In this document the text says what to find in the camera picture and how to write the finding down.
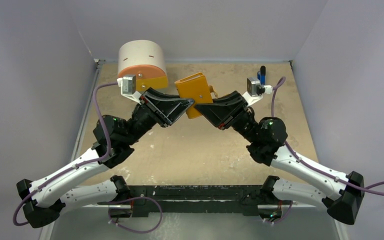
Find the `floor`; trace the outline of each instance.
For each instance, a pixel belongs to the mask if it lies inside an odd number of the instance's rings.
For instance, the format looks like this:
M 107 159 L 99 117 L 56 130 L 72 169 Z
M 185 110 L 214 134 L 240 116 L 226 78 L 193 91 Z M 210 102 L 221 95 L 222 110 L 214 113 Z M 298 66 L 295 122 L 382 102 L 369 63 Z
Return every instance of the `floor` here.
M 161 92 L 177 94 L 174 81 L 202 72 L 209 85 L 223 96 L 246 91 L 247 77 L 256 76 L 261 64 L 172 63 L 166 66 L 169 87 Z M 282 77 L 286 83 L 276 95 L 275 114 L 284 120 L 288 141 L 299 153 L 317 161 L 313 140 L 289 63 L 265 64 L 266 84 L 274 86 Z M 98 84 L 116 80 L 117 64 L 103 65 Z M 120 95 L 117 86 L 98 92 L 102 114 L 128 119 L 135 102 Z M 271 95 L 253 105 L 257 122 L 270 115 Z M 80 153 L 90 148 L 92 130 L 98 117 L 91 106 Z M 129 185 L 253 185 L 262 184 L 268 175 L 302 182 L 295 176 L 254 162 L 246 149 L 249 143 L 232 129 L 219 130 L 204 117 L 188 119 L 184 114 L 173 126 L 156 125 L 138 143 L 135 152 L 122 164 L 87 180 L 92 185 L 122 175 Z

